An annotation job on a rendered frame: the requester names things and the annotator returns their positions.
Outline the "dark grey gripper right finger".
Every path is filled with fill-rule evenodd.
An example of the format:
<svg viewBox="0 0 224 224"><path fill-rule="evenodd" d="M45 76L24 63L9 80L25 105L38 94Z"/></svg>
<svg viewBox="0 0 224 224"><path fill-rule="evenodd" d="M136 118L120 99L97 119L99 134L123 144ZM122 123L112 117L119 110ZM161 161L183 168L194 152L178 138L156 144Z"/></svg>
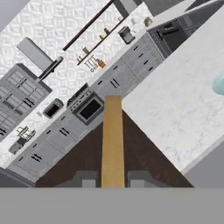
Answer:
<svg viewBox="0 0 224 224"><path fill-rule="evenodd" d="M155 180L148 171L129 171L128 187L130 188L154 188L169 187L164 182Z"/></svg>

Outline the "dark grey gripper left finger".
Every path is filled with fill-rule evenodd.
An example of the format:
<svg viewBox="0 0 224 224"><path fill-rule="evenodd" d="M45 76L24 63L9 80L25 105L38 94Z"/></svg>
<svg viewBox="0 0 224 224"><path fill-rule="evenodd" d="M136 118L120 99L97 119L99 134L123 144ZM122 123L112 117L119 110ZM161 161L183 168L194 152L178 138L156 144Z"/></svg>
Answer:
<svg viewBox="0 0 224 224"><path fill-rule="evenodd" d="M96 188L97 171L77 171L74 176L58 187Z"/></svg>

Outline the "grey toaster oven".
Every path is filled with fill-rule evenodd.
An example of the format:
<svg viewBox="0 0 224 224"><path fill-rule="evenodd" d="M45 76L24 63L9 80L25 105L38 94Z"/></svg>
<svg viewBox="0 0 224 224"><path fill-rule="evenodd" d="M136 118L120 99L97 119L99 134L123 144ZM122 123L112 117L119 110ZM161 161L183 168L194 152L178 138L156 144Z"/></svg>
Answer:
<svg viewBox="0 0 224 224"><path fill-rule="evenodd" d="M52 119L64 106L61 99L55 98L43 111L43 115Z"/></svg>

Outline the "dark grey toaster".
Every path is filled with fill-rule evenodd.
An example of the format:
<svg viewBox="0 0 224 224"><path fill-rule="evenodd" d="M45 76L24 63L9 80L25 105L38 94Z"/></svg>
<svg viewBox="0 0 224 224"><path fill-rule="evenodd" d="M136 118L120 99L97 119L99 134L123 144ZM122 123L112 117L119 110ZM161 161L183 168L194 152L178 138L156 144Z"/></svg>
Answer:
<svg viewBox="0 0 224 224"><path fill-rule="evenodd" d="M17 152L24 147L27 140L20 137L9 149L9 152L13 155L16 155Z"/></svg>

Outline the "pale blue plate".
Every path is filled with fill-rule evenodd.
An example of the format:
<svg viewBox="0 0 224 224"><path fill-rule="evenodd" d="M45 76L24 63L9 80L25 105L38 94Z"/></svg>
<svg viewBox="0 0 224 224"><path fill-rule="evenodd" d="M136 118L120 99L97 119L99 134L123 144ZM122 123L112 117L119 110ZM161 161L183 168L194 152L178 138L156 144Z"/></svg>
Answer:
<svg viewBox="0 0 224 224"><path fill-rule="evenodd" d="M224 70L215 76L213 91L218 95L224 95Z"/></svg>

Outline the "grey lower cupboard run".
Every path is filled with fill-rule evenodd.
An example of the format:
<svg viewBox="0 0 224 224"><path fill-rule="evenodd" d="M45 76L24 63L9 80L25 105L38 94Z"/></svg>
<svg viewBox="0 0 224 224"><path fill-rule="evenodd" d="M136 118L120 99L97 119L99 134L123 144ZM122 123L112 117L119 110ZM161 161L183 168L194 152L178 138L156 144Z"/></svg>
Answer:
<svg viewBox="0 0 224 224"><path fill-rule="evenodd" d="M70 112L62 113L8 165L7 169L35 183L88 132Z"/></svg>
<svg viewBox="0 0 224 224"><path fill-rule="evenodd" d="M114 61L91 85L101 97L125 97L143 81L165 58L145 33L119 59Z"/></svg>

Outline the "grey stove with oven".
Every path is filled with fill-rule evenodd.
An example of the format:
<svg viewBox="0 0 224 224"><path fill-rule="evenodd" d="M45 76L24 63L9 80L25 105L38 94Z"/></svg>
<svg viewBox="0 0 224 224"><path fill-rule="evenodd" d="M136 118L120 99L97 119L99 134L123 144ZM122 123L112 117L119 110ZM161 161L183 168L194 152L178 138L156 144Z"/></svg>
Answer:
<svg viewBox="0 0 224 224"><path fill-rule="evenodd" d="M89 125L103 110L104 101L85 83L66 103L66 108Z"/></svg>

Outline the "grey glass-front upper cupboards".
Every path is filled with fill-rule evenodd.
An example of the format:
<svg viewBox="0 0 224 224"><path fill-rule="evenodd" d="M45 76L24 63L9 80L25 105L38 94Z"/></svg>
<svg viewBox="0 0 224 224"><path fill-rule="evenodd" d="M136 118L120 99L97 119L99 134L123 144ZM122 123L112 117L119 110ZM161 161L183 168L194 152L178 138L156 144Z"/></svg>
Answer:
<svg viewBox="0 0 224 224"><path fill-rule="evenodd" d="M24 64L0 79L0 143L52 92Z"/></svg>

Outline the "grey range hood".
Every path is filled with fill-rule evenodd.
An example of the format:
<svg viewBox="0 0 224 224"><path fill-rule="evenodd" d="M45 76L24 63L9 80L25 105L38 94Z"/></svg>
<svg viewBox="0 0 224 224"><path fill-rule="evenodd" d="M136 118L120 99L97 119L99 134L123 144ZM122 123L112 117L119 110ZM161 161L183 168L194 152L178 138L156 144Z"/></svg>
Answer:
<svg viewBox="0 0 224 224"><path fill-rule="evenodd" d="M41 81L53 73L64 59L62 56L59 56L56 60L52 60L38 45L27 37L17 45L17 49L42 71L42 74L38 77Z"/></svg>

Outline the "black coffee machine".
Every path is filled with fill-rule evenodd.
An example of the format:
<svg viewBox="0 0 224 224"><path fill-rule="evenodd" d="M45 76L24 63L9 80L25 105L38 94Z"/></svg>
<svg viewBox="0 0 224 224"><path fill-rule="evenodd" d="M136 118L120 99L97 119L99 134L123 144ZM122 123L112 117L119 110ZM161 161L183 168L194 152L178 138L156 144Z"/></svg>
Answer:
<svg viewBox="0 0 224 224"><path fill-rule="evenodd" d="M124 26L118 34L122 38L122 40L125 42L126 45L130 44L135 37L131 34L131 30L128 26Z"/></svg>

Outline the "dark rail with hanging tools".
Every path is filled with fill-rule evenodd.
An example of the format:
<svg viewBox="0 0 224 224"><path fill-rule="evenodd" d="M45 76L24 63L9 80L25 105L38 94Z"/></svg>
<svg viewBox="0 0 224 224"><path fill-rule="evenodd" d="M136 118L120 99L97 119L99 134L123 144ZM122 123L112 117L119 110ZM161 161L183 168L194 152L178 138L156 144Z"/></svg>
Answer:
<svg viewBox="0 0 224 224"><path fill-rule="evenodd" d="M88 68L90 72L94 72L95 69L99 67L98 65L98 58L95 57L95 50L113 33L113 31L120 26L120 24L124 21L124 18L122 18L118 24L116 24L111 30L105 29L105 35L100 35L99 38L101 39L96 45L94 45L90 50L88 50L86 47L82 49L84 52L84 56L79 56L77 58L77 66L80 67L81 65L84 65Z"/></svg>

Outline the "dark built-in wall oven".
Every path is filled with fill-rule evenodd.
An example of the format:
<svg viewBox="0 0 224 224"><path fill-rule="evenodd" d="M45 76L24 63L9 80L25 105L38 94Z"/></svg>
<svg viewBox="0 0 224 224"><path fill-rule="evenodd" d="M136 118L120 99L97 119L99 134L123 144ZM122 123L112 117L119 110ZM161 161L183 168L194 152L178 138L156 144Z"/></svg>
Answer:
<svg viewBox="0 0 224 224"><path fill-rule="evenodd" d="M200 12L192 12L153 27L148 33L163 56L167 58L206 20Z"/></svg>

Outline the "dark wall shelf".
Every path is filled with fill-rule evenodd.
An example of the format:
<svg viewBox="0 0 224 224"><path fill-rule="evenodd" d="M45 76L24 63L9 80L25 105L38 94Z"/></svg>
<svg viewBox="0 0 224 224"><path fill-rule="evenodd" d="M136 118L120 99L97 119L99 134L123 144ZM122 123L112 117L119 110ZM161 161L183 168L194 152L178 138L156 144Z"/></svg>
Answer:
<svg viewBox="0 0 224 224"><path fill-rule="evenodd" d="M93 23L94 21L101 16L101 14L114 3L115 0L110 0L105 6L103 6L96 15L89 21L85 26L62 48L63 51L66 51Z"/></svg>

